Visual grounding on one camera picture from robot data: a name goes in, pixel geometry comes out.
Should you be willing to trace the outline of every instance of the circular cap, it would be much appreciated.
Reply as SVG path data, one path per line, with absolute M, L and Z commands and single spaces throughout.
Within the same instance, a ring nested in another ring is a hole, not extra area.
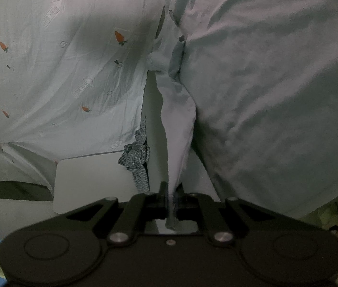
M 233 234 L 230 232 L 217 232 L 214 234 L 214 239 L 217 242 L 225 243 L 229 242 L 234 238 Z
M 60 286 L 85 275 L 101 246 L 92 231 L 19 230 L 0 245 L 0 266 L 22 285 Z
M 174 246 L 177 242 L 174 239 L 168 239 L 166 241 L 166 245 L 168 246 Z
M 25 252 L 33 259 L 52 260 L 64 255 L 69 249 L 69 241 L 56 234 L 38 235 L 29 239 L 25 245 Z
M 251 231 L 241 254 L 270 282 L 314 284 L 338 273 L 338 239 L 324 230 Z
M 113 233 L 109 236 L 109 239 L 114 243 L 123 243 L 129 239 L 129 236 L 122 232 Z

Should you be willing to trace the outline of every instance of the plaid fabric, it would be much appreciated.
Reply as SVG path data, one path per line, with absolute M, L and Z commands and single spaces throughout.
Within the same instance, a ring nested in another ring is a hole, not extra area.
M 146 142 L 146 117 L 141 120 L 141 128 L 136 131 L 135 136 L 135 142 L 124 147 L 124 153 L 118 163 L 132 172 L 138 191 L 144 193 L 150 191 L 149 178 L 144 166 L 150 156 L 150 148 Z

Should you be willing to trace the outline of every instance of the bed sheet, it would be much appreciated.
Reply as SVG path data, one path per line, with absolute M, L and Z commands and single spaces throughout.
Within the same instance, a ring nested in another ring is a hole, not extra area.
M 134 140 L 163 4 L 0 0 L 0 181 L 52 190 L 59 160 Z
M 167 0 L 166 16 L 218 196 L 295 218 L 337 197 L 338 0 Z

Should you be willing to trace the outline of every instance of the dark hole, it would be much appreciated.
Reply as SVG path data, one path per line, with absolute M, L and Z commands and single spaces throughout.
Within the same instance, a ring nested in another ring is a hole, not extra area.
M 274 217 L 265 213 L 265 212 L 261 212 L 255 208 L 252 208 L 250 206 L 247 205 L 240 205 L 241 208 L 245 211 L 245 213 L 253 220 L 253 221 L 266 221 L 266 220 L 273 220 Z
M 80 212 L 68 216 L 68 219 L 79 220 L 79 221 L 89 221 L 93 216 L 102 208 L 101 204 L 93 205 L 87 209 L 84 209 Z

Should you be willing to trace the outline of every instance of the patterned fabric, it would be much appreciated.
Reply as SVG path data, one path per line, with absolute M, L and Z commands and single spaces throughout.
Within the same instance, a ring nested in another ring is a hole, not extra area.
M 150 156 L 150 148 L 146 142 L 146 117 L 141 120 L 141 128 L 136 131 L 135 135 L 135 142 L 124 147 L 124 153 L 118 163 L 133 173 L 138 191 L 144 193 L 150 191 L 149 178 L 144 166 Z

